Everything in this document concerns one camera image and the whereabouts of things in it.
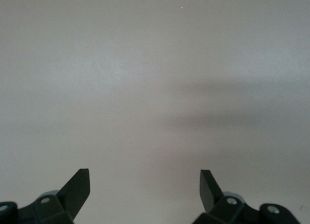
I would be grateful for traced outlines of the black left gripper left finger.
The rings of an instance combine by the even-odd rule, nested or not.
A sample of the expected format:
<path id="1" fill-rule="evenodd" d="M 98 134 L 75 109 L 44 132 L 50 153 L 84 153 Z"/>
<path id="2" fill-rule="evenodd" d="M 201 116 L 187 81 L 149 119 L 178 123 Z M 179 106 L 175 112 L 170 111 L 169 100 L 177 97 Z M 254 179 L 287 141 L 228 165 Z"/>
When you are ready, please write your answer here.
<path id="1" fill-rule="evenodd" d="M 18 208 L 13 201 L 1 202 L 2 224 L 72 224 L 90 195 L 90 173 L 79 169 L 56 194 L 46 194 Z"/>

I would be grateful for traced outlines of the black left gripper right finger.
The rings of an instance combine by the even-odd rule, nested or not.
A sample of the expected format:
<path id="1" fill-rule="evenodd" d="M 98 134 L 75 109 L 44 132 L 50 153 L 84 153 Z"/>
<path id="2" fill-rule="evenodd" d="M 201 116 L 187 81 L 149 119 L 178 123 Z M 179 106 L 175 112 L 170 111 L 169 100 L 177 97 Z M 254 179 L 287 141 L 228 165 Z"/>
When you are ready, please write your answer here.
<path id="1" fill-rule="evenodd" d="M 200 197 L 205 209 L 195 224 L 298 224 L 285 207 L 265 203 L 256 210 L 238 194 L 224 193 L 210 170 L 200 171 Z"/>

